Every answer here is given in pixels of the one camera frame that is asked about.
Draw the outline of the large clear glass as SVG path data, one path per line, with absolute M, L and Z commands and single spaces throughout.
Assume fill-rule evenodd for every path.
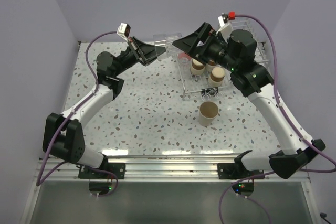
M 182 51 L 173 46 L 173 42 L 182 38 L 181 33 L 157 34 L 153 36 L 157 60 L 161 61 L 169 57 L 175 57 Z

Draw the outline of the pink plastic cup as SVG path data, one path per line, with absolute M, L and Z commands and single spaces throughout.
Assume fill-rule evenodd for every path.
M 191 59 L 192 59 L 188 54 L 186 54 L 184 52 L 179 53 L 178 58 L 180 60 L 182 60 L 183 62 L 191 61 Z

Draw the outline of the small clear glass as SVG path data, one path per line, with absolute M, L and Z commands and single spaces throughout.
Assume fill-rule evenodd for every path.
M 179 64 L 182 71 L 188 71 L 188 69 L 190 68 L 190 61 L 188 60 L 181 59 L 179 61 Z

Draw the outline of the steel cup with cork band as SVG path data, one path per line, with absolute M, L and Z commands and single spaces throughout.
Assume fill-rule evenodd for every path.
M 212 70 L 217 66 L 217 64 L 214 61 L 209 61 L 206 65 L 205 65 L 205 69 L 207 72 L 212 72 Z

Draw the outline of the beige plastic cup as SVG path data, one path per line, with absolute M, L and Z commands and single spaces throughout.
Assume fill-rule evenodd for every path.
M 198 122 L 201 126 L 209 126 L 217 117 L 219 108 L 212 101 L 203 102 L 199 109 Z

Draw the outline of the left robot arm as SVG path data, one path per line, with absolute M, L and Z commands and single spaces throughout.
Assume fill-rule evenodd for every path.
M 148 66 L 166 52 L 165 47 L 144 43 L 136 37 L 127 40 L 128 47 L 118 56 L 103 51 L 96 58 L 97 82 L 78 103 L 61 114 L 46 119 L 43 151 L 63 161 L 89 166 L 97 178 L 109 172 L 105 156 L 86 146 L 83 129 L 89 121 L 121 92 L 124 81 L 118 76 L 140 63 Z

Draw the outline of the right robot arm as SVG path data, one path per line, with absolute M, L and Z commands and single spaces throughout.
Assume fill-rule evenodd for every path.
M 313 139 L 301 128 L 274 90 L 275 81 L 269 71 L 255 61 L 257 42 L 252 33 L 235 29 L 221 39 L 209 23 L 203 23 L 172 44 L 201 63 L 212 60 L 230 71 L 234 87 L 258 109 L 280 144 L 280 150 L 273 154 L 246 151 L 237 156 L 236 176 L 246 178 L 255 170 L 270 170 L 288 179 L 325 149 L 323 140 Z

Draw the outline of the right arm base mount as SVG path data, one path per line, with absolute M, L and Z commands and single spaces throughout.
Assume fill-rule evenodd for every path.
M 255 179 L 264 179 L 264 171 L 254 170 L 248 171 L 244 168 L 238 168 L 234 163 L 218 163 L 217 164 L 217 172 L 218 178 L 222 180 L 240 180 L 246 177 L 260 175 Z M 251 196 L 254 192 L 254 178 L 247 179 L 239 182 L 236 185 L 232 185 L 231 189 L 234 193 L 243 195 L 243 196 Z

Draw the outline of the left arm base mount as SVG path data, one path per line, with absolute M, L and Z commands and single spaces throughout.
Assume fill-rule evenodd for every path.
M 104 197 L 113 194 L 119 180 L 125 176 L 125 163 L 106 163 L 102 167 L 82 167 L 79 171 L 79 179 L 89 180 L 89 191 L 96 197 Z

